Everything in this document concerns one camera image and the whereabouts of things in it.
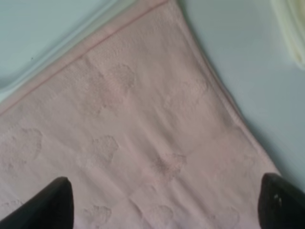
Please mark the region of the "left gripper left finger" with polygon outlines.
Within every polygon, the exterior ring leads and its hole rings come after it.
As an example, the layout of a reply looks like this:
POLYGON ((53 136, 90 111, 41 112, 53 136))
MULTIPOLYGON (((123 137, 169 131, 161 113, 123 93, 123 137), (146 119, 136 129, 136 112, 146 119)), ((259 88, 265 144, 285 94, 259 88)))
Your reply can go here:
POLYGON ((58 177, 0 221, 2 229, 72 229, 74 201, 71 182, 58 177))

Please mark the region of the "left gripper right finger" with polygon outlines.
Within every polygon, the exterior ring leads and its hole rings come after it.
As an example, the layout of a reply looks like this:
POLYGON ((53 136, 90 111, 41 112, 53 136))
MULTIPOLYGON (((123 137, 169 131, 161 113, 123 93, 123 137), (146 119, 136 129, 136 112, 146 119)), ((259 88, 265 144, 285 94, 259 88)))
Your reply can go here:
POLYGON ((265 173, 258 199, 262 229, 303 229, 305 193, 276 173, 265 173))

